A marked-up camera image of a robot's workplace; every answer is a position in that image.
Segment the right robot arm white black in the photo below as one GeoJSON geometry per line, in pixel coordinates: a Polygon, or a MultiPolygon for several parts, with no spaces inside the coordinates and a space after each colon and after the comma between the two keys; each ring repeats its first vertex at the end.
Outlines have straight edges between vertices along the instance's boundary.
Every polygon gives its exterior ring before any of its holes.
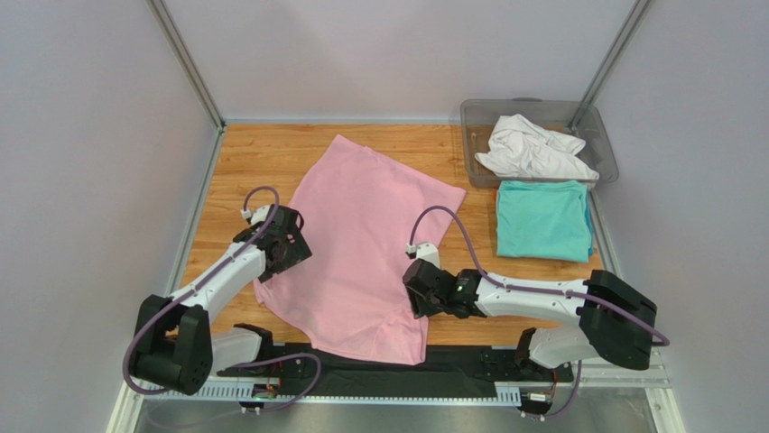
{"type": "Polygon", "coordinates": [[[417,318],[444,313],[557,323],[556,328],[525,330],[517,344],[519,358],[549,369],[600,357],[644,371],[654,344],[661,341],[653,335],[656,304],[609,271],[595,270],[586,280],[532,281],[475,269],[453,275],[416,259],[403,285],[417,318]]]}

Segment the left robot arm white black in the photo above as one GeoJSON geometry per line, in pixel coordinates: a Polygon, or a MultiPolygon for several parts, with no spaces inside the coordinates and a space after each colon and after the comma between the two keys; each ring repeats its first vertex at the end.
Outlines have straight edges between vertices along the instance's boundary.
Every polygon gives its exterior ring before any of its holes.
{"type": "Polygon", "coordinates": [[[256,360],[261,328],[238,325],[214,334],[212,323],[246,284],[269,281],[312,252],[301,233],[299,211],[269,205],[245,215],[248,228],[198,278],[168,297],[143,301],[124,360],[127,382],[149,382],[153,394],[193,395],[212,373],[256,360]]]}

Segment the pink t shirt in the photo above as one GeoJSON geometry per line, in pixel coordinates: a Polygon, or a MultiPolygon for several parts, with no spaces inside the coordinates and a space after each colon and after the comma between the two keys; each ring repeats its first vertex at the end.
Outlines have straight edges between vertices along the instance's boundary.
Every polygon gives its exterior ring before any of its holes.
{"type": "Polygon", "coordinates": [[[318,350],[389,364],[425,360],[429,321],[403,285],[410,235],[439,244],[466,191],[337,136],[296,189],[310,258],[254,285],[318,350]]]}

